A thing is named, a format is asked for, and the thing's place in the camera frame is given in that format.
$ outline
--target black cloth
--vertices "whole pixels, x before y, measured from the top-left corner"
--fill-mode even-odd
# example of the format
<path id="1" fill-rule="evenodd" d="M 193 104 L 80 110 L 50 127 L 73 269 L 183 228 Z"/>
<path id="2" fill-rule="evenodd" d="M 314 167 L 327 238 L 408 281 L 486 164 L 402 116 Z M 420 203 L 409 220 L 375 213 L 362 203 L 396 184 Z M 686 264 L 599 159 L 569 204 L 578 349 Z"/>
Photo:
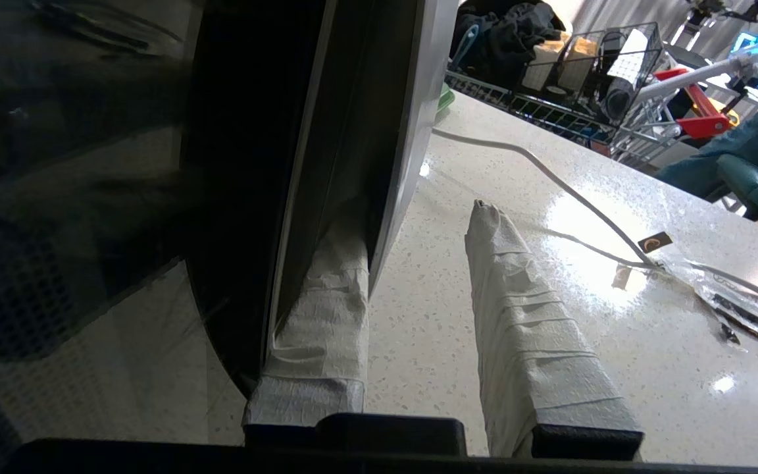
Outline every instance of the black cloth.
<path id="1" fill-rule="evenodd" d="M 544 2 L 523 2 L 503 10 L 500 0 L 472 0 L 458 9 L 452 39 L 455 54 L 464 33 L 473 24 L 478 37 L 457 66 L 473 78 L 513 89 L 526 64 L 534 59 L 534 46 L 560 38 L 565 29 L 553 9 Z M 482 14 L 484 9 L 493 9 Z"/>

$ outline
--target paper towel wrapping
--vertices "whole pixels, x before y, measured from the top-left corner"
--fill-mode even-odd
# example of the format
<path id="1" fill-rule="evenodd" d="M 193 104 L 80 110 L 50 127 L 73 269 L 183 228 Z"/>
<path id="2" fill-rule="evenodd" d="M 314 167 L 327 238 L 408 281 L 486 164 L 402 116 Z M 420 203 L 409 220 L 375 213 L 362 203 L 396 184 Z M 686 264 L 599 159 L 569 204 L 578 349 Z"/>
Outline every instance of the paper towel wrapping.
<path id="1" fill-rule="evenodd" d="M 277 328 L 244 424 L 314 426 L 361 412 L 368 344 L 367 248 L 360 206 L 347 206 L 318 243 L 303 289 Z"/>
<path id="2" fill-rule="evenodd" d="M 538 424 L 638 431 L 511 220 L 477 201 L 465 243 L 490 455 L 529 455 Z"/>

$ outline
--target blue jeans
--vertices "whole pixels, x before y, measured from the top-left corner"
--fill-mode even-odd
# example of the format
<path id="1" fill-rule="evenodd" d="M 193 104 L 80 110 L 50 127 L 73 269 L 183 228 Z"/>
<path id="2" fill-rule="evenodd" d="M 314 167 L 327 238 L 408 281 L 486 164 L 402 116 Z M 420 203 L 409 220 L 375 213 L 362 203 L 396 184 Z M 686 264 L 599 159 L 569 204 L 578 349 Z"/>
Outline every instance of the blue jeans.
<path id="1" fill-rule="evenodd" d="M 758 166 L 758 112 L 741 125 L 713 138 L 698 150 L 698 154 L 666 166 L 655 178 L 701 199 L 724 186 L 716 162 L 722 154 L 734 154 Z"/>

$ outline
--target white countertop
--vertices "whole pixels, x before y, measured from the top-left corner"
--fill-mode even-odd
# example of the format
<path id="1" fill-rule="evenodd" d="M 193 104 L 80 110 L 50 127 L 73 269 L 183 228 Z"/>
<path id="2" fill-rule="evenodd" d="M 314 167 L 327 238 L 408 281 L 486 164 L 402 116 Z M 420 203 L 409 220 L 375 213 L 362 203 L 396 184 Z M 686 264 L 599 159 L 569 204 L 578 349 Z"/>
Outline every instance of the white countertop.
<path id="1" fill-rule="evenodd" d="M 758 225 L 457 94 L 441 129 L 527 147 L 632 239 L 668 232 L 689 258 L 758 284 Z M 514 221 L 645 431 L 648 462 L 758 465 L 758 339 L 720 341 L 690 289 L 547 234 L 636 260 L 601 220 L 515 153 L 432 137 L 424 176 L 370 301 L 366 411 L 451 416 L 486 455 L 463 235 L 472 202 Z"/>

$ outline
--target small sticker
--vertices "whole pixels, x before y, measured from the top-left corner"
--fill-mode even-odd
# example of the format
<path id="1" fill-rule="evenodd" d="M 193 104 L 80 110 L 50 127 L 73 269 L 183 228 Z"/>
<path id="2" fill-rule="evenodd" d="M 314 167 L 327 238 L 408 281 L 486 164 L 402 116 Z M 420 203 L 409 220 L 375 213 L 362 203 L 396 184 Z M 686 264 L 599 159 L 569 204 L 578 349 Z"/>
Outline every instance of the small sticker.
<path id="1" fill-rule="evenodd" d="M 654 234 L 647 239 L 638 241 L 637 245 L 640 246 L 640 249 L 642 249 L 643 252 L 651 253 L 656 249 L 667 246 L 670 243 L 671 237 L 669 237 L 669 235 L 665 232 L 661 232 L 659 234 Z"/>

